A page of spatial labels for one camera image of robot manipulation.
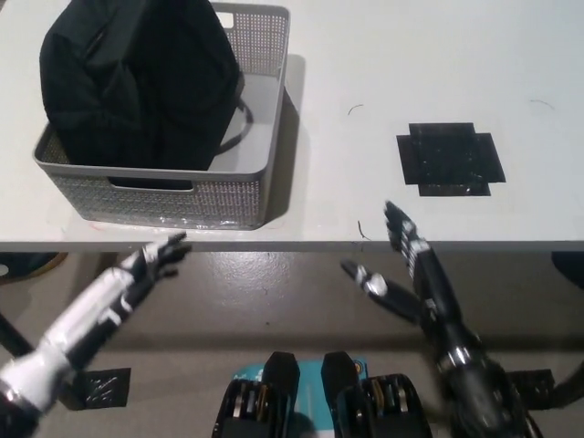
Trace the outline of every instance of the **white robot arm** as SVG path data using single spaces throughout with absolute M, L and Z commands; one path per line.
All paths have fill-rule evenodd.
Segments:
M 30 436 L 66 379 L 87 367 L 158 280 L 177 275 L 172 265 L 191 250 L 185 236 L 148 244 L 104 271 L 57 318 L 32 353 L 0 370 L 0 437 Z M 19 432 L 19 423 L 32 430 Z

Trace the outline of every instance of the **black tape square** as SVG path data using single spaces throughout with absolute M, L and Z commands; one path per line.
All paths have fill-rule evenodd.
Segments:
M 84 409 L 123 408 L 130 393 L 130 368 L 81 372 L 74 385 L 85 398 Z
M 413 123 L 397 142 L 404 181 L 420 196 L 490 196 L 489 183 L 506 181 L 493 137 L 473 123 Z

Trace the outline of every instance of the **black bag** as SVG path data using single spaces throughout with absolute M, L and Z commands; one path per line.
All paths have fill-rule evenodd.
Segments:
M 40 54 L 73 164 L 207 170 L 243 88 L 207 0 L 72 0 Z

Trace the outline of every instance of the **gray floor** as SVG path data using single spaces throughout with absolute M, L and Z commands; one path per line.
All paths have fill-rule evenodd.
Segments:
M 128 407 L 57 407 L 38 436 L 208 437 L 233 371 L 274 349 L 300 358 L 346 349 L 364 354 L 371 374 L 407 373 L 440 431 L 435 436 L 447 436 L 417 330 L 357 292 L 339 269 L 344 256 L 409 283 L 394 255 L 192 255 L 181 276 L 159 286 L 92 365 L 132 368 Z M 450 254 L 443 261 L 469 324 L 509 370 L 551 368 L 563 379 L 584 358 L 584 293 L 555 271 L 548 255 Z M 2 287 L 0 308 L 37 340 L 98 264 L 96 255 L 70 255 L 42 278 Z M 536 417 L 547 436 L 579 436 L 583 412 L 579 403 Z

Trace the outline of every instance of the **white table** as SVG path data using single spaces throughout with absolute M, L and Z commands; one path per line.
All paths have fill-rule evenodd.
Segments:
M 124 250 L 168 232 L 82 220 L 33 162 L 46 124 L 38 53 L 67 2 L 8 0 L 0 12 L 2 251 Z M 192 231 L 195 248 L 386 249 L 391 199 L 442 248 L 584 249 L 583 2 L 261 3 L 292 15 L 290 206 L 253 232 Z M 452 121 L 493 135 L 507 182 L 491 196 L 421 197 L 404 184 L 396 135 Z

